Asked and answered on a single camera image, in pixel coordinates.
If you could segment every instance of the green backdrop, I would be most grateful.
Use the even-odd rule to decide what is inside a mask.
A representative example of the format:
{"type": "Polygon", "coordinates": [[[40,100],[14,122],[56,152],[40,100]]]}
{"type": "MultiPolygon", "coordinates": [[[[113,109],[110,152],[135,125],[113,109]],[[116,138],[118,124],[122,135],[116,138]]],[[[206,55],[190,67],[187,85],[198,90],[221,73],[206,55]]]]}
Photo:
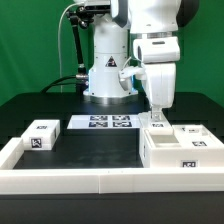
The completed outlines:
{"type": "MultiPolygon", "coordinates": [[[[24,92],[38,92],[59,78],[57,31],[71,0],[0,0],[0,105],[24,92]]],[[[177,91],[204,93],[224,106],[224,1],[201,0],[194,20],[178,31],[181,61],[177,91]]],[[[93,63],[91,30],[81,32],[84,59],[93,63]]],[[[63,75],[76,71],[72,31],[63,20],[63,75]]]]}

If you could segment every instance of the robotic arm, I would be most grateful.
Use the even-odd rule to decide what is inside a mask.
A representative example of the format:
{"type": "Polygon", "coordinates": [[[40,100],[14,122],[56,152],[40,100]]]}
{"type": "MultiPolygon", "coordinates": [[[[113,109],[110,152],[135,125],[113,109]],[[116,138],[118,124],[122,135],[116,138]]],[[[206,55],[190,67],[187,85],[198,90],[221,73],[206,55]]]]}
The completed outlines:
{"type": "Polygon", "coordinates": [[[124,80],[135,74],[142,81],[151,106],[151,119],[161,121],[162,109],[172,106],[175,90],[176,65],[180,59],[176,16],[181,0],[111,0],[114,20],[137,34],[133,54],[139,67],[120,71],[124,80]]]}

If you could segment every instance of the label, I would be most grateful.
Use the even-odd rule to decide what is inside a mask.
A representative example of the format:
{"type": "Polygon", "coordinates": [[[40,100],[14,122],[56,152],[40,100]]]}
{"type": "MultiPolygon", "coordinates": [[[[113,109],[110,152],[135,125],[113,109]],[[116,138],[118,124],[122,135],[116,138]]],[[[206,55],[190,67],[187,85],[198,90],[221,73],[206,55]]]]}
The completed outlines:
{"type": "Polygon", "coordinates": [[[181,167],[183,168],[195,168],[198,166],[198,161],[181,161],[181,167]]]}
{"type": "Polygon", "coordinates": [[[153,126],[154,128],[163,128],[163,127],[164,127],[163,124],[152,124],[152,126],[153,126]]]}
{"type": "Polygon", "coordinates": [[[189,132],[190,134],[199,133],[199,129],[189,129],[188,132],[189,132]]]}
{"type": "Polygon", "coordinates": [[[36,129],[47,129],[47,126],[37,126],[36,129]]]}
{"type": "Polygon", "coordinates": [[[110,57],[109,61],[107,62],[106,67],[117,67],[117,64],[112,56],[110,57]]]}
{"type": "Polygon", "coordinates": [[[202,141],[195,141],[195,142],[192,142],[193,145],[195,147],[202,147],[202,146],[207,146],[205,142],[202,142],[202,141]]]}

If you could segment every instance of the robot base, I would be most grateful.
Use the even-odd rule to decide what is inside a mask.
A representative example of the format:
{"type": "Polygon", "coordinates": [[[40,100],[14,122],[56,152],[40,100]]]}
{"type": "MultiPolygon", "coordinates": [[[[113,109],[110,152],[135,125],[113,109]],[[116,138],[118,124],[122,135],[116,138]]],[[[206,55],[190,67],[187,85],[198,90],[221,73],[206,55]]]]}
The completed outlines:
{"type": "Polygon", "coordinates": [[[134,102],[138,100],[138,92],[132,92],[129,96],[126,97],[97,97],[89,95],[84,92],[84,100],[90,101],[98,104],[112,105],[112,104],[123,104],[128,102],[134,102]]]}

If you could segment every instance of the white block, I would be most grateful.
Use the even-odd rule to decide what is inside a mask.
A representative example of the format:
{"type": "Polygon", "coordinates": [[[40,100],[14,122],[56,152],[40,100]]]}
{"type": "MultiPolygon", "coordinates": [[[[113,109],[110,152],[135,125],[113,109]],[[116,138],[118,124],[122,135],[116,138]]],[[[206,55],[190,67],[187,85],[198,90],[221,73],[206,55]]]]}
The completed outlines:
{"type": "Polygon", "coordinates": [[[125,169],[110,169],[99,178],[100,194],[133,192],[133,174],[125,172],[125,169]]]}
{"type": "Polygon", "coordinates": [[[24,150],[51,150],[59,133],[59,120],[35,120],[22,134],[24,150]]]}
{"type": "Polygon", "coordinates": [[[133,175],[133,192],[223,190],[223,168],[146,168],[133,175]]]}
{"type": "Polygon", "coordinates": [[[13,169],[23,153],[22,138],[12,138],[0,151],[0,170],[13,169]]]}
{"type": "Polygon", "coordinates": [[[92,170],[43,169],[0,171],[0,195],[98,193],[92,170]]]}

